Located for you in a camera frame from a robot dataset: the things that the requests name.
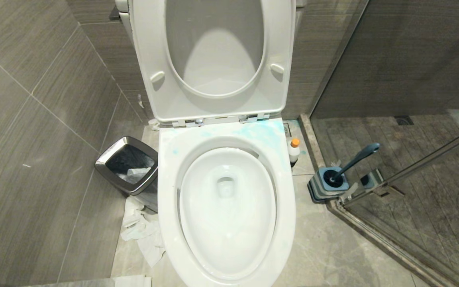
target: toilet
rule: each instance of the toilet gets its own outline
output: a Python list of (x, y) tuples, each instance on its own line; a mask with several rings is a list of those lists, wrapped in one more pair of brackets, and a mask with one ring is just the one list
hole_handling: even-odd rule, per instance
[(280, 112), (294, 0), (117, 0), (161, 123), (164, 247), (190, 287), (269, 287), (295, 234)]

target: stainless steel trash can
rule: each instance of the stainless steel trash can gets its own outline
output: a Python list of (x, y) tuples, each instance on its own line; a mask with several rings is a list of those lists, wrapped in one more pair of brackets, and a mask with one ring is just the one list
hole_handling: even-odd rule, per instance
[(95, 169), (115, 187), (158, 212), (158, 159), (157, 151), (144, 142), (124, 136), (98, 158)]

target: blue handle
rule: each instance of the blue handle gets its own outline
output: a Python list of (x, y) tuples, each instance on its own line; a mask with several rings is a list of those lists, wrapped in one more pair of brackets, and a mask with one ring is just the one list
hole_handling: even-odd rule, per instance
[(372, 143), (371, 145), (368, 145), (367, 147), (362, 149), (362, 151), (360, 151), (357, 155), (355, 155), (353, 160), (348, 162), (348, 164), (345, 165), (345, 167), (343, 167), (343, 169), (341, 169), (335, 176), (331, 177), (330, 181), (334, 182), (335, 179), (339, 178), (345, 171), (347, 171), (348, 169), (353, 167), (359, 161), (361, 161), (361, 160), (367, 158), (368, 156), (376, 153), (377, 151), (379, 151), (379, 149), (380, 149), (380, 143), (378, 143), (378, 142), (375, 142), (375, 143)]

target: white plastic bottle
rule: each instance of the white plastic bottle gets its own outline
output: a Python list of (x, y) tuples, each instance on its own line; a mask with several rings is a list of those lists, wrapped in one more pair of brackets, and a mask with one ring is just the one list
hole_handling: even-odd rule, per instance
[(299, 145), (300, 140), (298, 138), (292, 138), (292, 140), (288, 142), (288, 155), (290, 156), (291, 167), (297, 163), (298, 155), (300, 154)]

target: toilet paper on floor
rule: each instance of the toilet paper on floor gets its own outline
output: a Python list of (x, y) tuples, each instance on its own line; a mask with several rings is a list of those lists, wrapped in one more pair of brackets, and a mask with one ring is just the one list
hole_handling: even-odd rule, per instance
[(155, 266), (166, 251), (162, 242), (158, 221), (148, 221), (143, 216), (144, 205), (133, 197), (125, 202), (123, 226), (126, 227), (120, 235), (125, 241), (135, 240), (139, 250), (150, 267)]

